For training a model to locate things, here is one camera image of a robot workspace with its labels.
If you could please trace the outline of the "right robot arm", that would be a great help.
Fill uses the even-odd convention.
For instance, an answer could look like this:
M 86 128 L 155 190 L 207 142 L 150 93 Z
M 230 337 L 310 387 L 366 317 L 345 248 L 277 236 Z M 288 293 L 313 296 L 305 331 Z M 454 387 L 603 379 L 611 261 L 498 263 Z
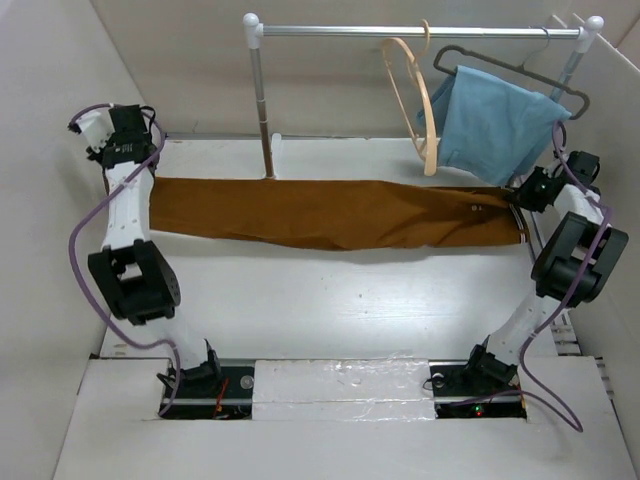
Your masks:
M 510 384 L 543 323 L 554 313 L 593 301 L 602 291 L 628 242 L 611 226 L 593 181 L 599 158 L 573 151 L 549 174 L 541 167 L 507 195 L 509 203 L 531 212 L 551 207 L 560 223 L 535 260 L 529 293 L 509 320 L 475 346 L 462 369 L 465 387 L 483 394 Z

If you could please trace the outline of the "brown trousers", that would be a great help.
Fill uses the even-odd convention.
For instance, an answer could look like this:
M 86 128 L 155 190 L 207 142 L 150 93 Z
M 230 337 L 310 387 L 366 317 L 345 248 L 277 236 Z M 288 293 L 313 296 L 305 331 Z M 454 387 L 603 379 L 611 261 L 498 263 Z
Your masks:
M 528 229 L 505 195 L 375 180 L 157 178 L 150 226 L 326 251 L 524 243 Z

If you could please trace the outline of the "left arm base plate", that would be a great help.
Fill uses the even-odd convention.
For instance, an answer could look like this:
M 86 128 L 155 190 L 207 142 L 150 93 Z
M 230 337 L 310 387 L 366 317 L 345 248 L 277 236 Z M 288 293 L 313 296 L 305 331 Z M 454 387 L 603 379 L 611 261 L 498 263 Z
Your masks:
M 223 360 L 221 378 L 213 385 L 189 385 L 181 379 L 177 394 L 171 400 L 174 369 L 158 374 L 163 385 L 159 406 L 160 417 L 166 420 L 250 420 L 252 417 L 255 362 Z

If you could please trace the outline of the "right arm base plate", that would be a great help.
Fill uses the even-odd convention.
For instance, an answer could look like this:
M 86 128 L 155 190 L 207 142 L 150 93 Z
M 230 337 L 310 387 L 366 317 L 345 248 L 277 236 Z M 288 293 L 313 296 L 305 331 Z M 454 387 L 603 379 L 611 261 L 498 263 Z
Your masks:
M 430 361 L 422 387 L 432 394 L 438 420 L 527 417 L 518 385 L 480 373 L 466 361 Z

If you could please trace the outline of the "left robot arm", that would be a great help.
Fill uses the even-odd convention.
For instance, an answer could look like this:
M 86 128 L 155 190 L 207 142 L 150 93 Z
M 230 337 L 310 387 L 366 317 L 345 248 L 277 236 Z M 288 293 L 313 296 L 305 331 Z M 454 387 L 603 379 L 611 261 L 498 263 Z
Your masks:
M 108 222 L 100 249 L 89 255 L 88 269 L 111 317 L 145 328 L 176 360 L 160 380 L 186 395 L 212 396 L 224 382 L 215 350 L 194 343 L 176 316 L 181 303 L 177 276 L 150 235 L 150 199 L 160 148 L 155 111 L 149 106 L 110 105 L 105 114 L 82 120 L 90 159 L 104 175 Z

